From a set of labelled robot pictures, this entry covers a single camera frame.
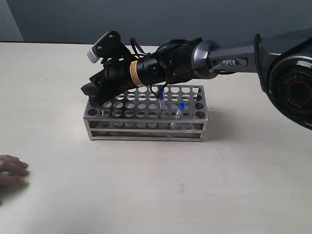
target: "white table surface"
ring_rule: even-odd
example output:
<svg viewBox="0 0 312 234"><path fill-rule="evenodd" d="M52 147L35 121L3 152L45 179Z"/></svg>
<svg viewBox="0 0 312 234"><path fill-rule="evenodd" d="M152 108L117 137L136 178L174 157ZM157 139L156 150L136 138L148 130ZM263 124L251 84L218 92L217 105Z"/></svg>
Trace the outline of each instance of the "white table surface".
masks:
<svg viewBox="0 0 312 234"><path fill-rule="evenodd" d="M212 108L206 142L90 141L80 88L102 66L89 48L0 43L0 154L31 171L0 190L0 233L311 233L312 133L255 74L189 82Z"/></svg>

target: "test tube rack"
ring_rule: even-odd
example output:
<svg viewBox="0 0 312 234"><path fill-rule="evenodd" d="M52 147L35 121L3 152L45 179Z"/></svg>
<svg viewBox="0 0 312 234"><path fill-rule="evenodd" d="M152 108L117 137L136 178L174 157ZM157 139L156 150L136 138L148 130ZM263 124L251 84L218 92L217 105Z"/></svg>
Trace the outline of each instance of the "test tube rack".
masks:
<svg viewBox="0 0 312 234"><path fill-rule="evenodd" d="M157 92L158 87L155 85L152 90ZM93 108L88 102L83 120L89 139L202 142L209 121L204 87L168 85L164 96L163 116L159 114L159 100L147 87L128 90L100 108ZM185 109L175 119L181 102L186 104Z"/></svg>

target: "human hand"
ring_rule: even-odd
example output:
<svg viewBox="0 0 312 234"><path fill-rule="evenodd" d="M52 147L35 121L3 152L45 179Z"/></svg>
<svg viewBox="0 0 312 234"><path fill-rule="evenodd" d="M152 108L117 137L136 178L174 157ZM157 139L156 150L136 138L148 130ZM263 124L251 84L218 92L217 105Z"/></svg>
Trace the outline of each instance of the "human hand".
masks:
<svg viewBox="0 0 312 234"><path fill-rule="evenodd" d="M18 157L10 155L0 155L0 185L15 185L25 183L21 176L29 175L26 170L28 164L20 161Z"/></svg>

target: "red ring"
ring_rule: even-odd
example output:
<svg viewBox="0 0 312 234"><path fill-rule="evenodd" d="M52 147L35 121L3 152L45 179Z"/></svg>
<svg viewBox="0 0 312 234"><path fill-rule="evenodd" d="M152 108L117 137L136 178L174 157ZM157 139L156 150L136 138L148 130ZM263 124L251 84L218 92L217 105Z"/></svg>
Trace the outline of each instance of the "red ring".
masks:
<svg viewBox="0 0 312 234"><path fill-rule="evenodd" d="M292 84L294 84L294 83L301 83L301 84L304 84L305 86L307 86L307 88L308 88L309 91L310 91L310 98L309 98L307 101L304 101L304 102L297 101L296 99L294 99L294 98L291 96L290 91L289 91L289 88L290 88L290 86L291 86ZM297 102L297 103L299 103L299 104L307 104L307 103L309 103L309 102L311 101L311 99L312 99L312 89L311 89L311 87L310 87L307 83L302 82L302 81L299 81L299 80L295 80L295 81L291 82L291 83L287 86L287 94L288 94L288 96L289 96L293 101L295 101L295 102Z"/></svg>

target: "black robot arm segment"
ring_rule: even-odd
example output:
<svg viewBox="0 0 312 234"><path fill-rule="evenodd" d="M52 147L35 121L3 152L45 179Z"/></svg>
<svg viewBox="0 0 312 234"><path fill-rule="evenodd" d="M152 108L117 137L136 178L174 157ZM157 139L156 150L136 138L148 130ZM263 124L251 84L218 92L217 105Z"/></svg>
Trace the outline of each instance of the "black robot arm segment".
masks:
<svg viewBox="0 0 312 234"><path fill-rule="evenodd" d="M165 82L212 79L236 72L257 73L263 92L292 121L312 130L312 29L291 32L234 46L214 41L175 39L145 53L131 39L134 53L120 35L108 32L88 52L103 70L82 87L90 104L101 106L126 90Z"/></svg>

